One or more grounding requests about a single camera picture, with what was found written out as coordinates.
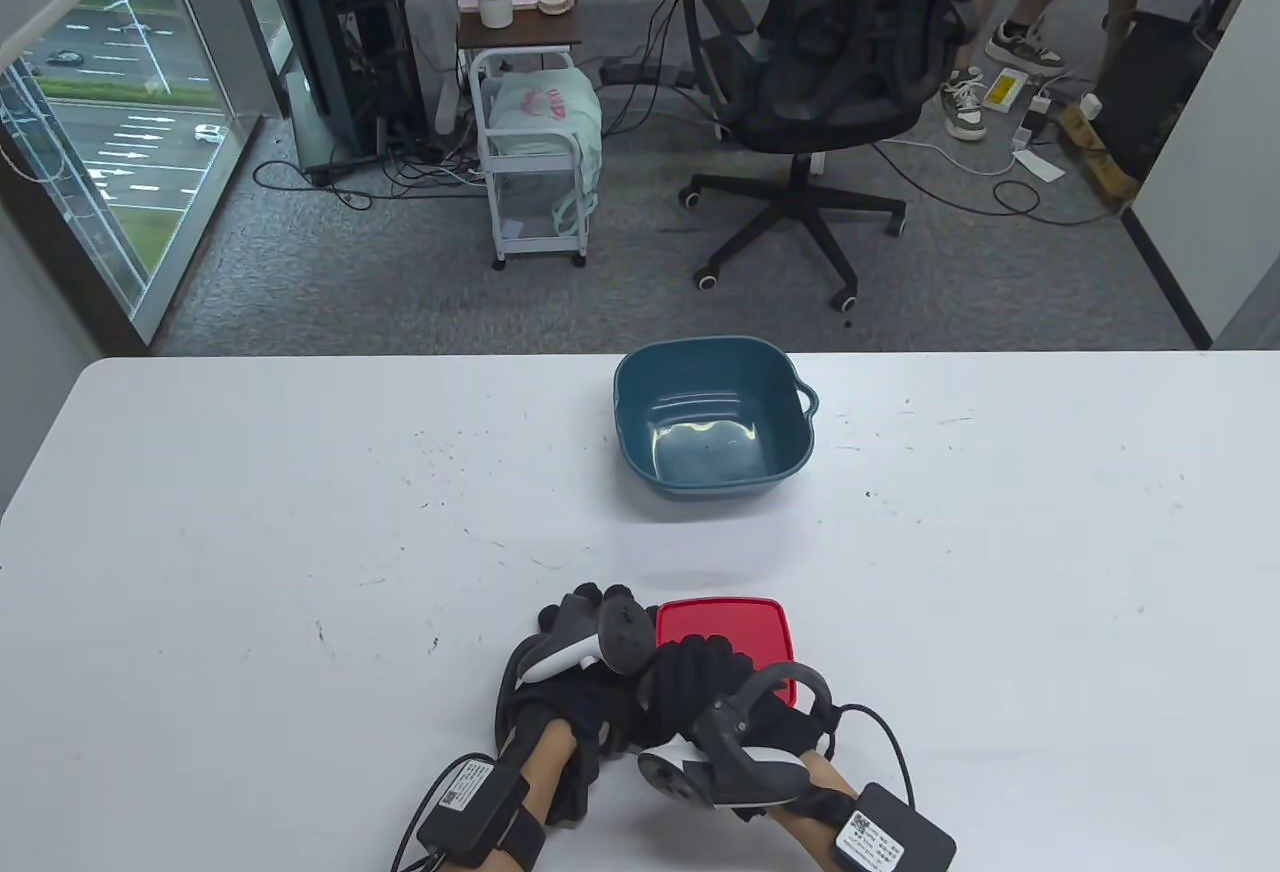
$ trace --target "black glove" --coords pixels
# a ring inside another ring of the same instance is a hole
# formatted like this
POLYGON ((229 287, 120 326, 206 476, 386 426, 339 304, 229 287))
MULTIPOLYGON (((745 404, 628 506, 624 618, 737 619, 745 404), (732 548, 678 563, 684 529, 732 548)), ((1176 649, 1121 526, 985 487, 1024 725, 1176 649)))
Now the black glove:
MULTIPOLYGON (((595 583, 586 583, 573 589, 573 594, 599 608, 602 602, 617 595, 631 598, 631 589, 611 585, 602 594, 595 583)), ((538 629, 549 633, 558 613, 558 604, 545 607, 538 613, 538 629)), ((516 713, 529 704, 549 708, 572 726, 579 745, 593 744, 604 755, 620 754, 630 747, 640 716, 635 676, 620 676, 604 662, 521 685, 508 699, 508 707, 516 713)))
MULTIPOLYGON (((648 711, 636 731, 645 748, 671 741, 678 732, 691 739, 698 716, 718 697, 732 695, 754 671, 751 661, 733 652, 728 639, 690 635, 654 653, 648 681, 648 711)), ((810 752, 827 731, 806 712, 791 708, 768 693, 751 708, 742 745, 783 749, 794 755, 810 752)))
MULTIPOLYGON (((631 590, 612 585, 602 594, 599 586, 589 583, 579 585, 573 594, 599 608, 607 598, 630 598, 631 590)), ((518 658, 553 629, 558 613, 558 604, 539 612, 539 634, 522 642, 508 661, 494 721, 498 749, 520 761, 527 757, 550 721, 563 718, 573 730, 577 750, 561 773, 552 798, 547 814, 552 826, 579 822, 586 816, 586 791, 600 775, 600 758, 627 749, 640 717, 639 676, 621 676, 603 662, 588 668, 568 668, 545 681, 515 688, 518 658)))

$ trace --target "gray carpet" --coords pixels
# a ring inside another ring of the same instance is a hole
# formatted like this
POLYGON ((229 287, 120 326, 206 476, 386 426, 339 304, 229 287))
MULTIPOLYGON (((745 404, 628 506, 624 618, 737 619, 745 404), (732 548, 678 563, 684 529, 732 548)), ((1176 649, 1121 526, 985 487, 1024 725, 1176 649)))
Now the gray carpet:
MULTIPOLYGON (((577 54, 590 58, 631 52, 655 0, 582 3, 589 36, 577 54)), ((1194 3, 1144 0, 1171 14, 1194 3)), ((763 5, 749 4, 756 12, 763 5)), ((1087 63, 1088 76, 1102 49, 1103 9, 1105 0, 1057 3, 1047 20, 1052 44, 1087 63)), ((687 52, 681 26, 668 50, 668 58, 687 52)), ((607 91, 605 108, 622 99, 625 90, 607 91)), ((879 236, 874 222, 833 222, 861 278, 855 314, 827 309, 840 282, 808 236, 786 225, 726 265, 717 291, 699 293, 692 270, 756 206, 708 192, 686 213, 676 191, 691 172, 782 177, 786 160, 718 143, 710 128, 687 120, 696 113, 678 96, 659 96, 658 109, 668 114, 605 145, 588 268, 516 257, 503 273, 489 269, 484 201, 399 201, 349 213, 329 195, 252 186, 256 163, 293 154, 288 124, 268 123, 205 236, 156 351, 591 352, 705 333, 751 333, 790 351, 1190 347, 1115 218, 1056 228, 960 213, 919 195, 872 149, 832 154, 822 181, 910 202, 902 239, 879 236)), ((931 105, 904 137, 943 145, 961 163, 995 172, 1009 163, 1016 123, 988 118, 987 141, 960 146, 931 105)), ((938 195, 997 207, 993 178, 957 172, 933 151, 883 149, 938 195)), ((1065 164, 1056 149, 1042 151, 1065 164)), ((1038 184, 1041 214, 1074 220, 1101 213, 1076 169, 1065 168, 1060 182, 1038 184)), ((1020 166, 1009 177, 1030 181, 1020 166)), ((378 173, 349 183, 387 191, 378 173)))

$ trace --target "black wrist module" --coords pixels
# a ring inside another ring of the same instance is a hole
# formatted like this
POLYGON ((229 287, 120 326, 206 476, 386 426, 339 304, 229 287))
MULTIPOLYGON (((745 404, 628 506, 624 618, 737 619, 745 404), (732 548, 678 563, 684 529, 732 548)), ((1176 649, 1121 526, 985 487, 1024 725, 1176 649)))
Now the black wrist module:
POLYGON ((909 804, 872 782, 852 802, 831 857, 849 872, 946 872, 956 843, 909 804))
POLYGON ((950 835, 874 782, 858 799, 810 785, 782 808, 835 828, 831 858, 847 872, 946 872, 956 854, 950 835))
POLYGON ((447 777, 444 791, 417 828, 417 840, 428 854, 463 868, 477 868, 500 849, 530 872, 545 832, 522 804, 527 794, 529 782, 518 768, 488 758, 467 759, 447 777))

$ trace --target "red lid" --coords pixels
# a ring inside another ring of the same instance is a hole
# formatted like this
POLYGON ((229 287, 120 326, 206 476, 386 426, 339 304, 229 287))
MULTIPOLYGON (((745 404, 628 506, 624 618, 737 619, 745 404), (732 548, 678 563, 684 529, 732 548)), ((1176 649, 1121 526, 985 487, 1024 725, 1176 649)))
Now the red lid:
MULTIPOLYGON (((659 645, 689 635, 723 635, 756 668, 795 661, 787 613, 772 598, 686 598, 658 610, 659 645)), ((778 695, 795 706, 796 684, 787 682, 778 695)))

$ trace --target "chair base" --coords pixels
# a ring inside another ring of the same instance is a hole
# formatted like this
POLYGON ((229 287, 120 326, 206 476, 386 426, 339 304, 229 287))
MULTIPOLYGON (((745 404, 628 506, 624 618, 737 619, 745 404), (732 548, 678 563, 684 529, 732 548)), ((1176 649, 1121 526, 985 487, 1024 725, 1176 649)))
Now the chair base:
POLYGON ((796 219, 805 227, 809 236, 827 261, 836 269, 845 287, 832 296, 831 306, 836 311, 847 312, 858 301, 858 273, 841 251, 831 228, 823 220, 819 209, 840 209, 845 213, 887 213, 890 220, 884 236, 897 238, 906 223, 906 204, 901 198, 882 198, 878 195, 861 195, 844 188, 824 188, 809 184, 809 155, 791 156, 791 177, 786 182, 760 181, 760 178, 740 178, 736 175, 695 174, 687 186, 681 188, 680 200, 685 207, 698 205, 704 188, 716 188, 728 195, 748 198, 762 198, 768 202, 764 211, 751 219, 731 239, 722 245, 707 265, 694 273, 694 284, 703 291, 716 287, 719 280, 721 265, 745 250, 782 219, 796 219))

